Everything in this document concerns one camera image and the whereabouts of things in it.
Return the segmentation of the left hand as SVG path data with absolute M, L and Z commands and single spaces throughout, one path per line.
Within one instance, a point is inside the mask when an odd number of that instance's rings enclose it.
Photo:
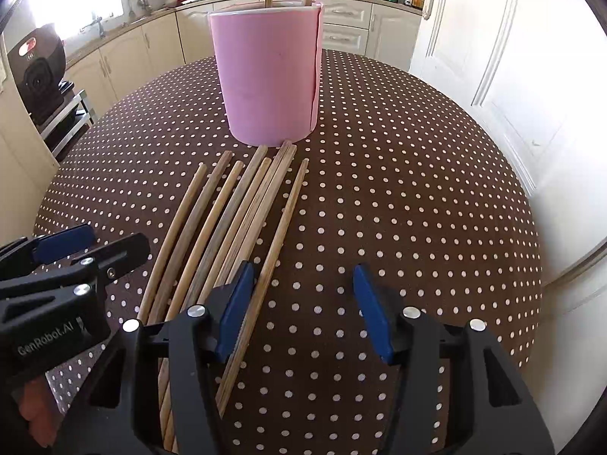
M 43 448 L 52 446 L 63 417 L 44 376 L 24 386 L 19 407 L 20 414 L 29 422 L 33 439 Z

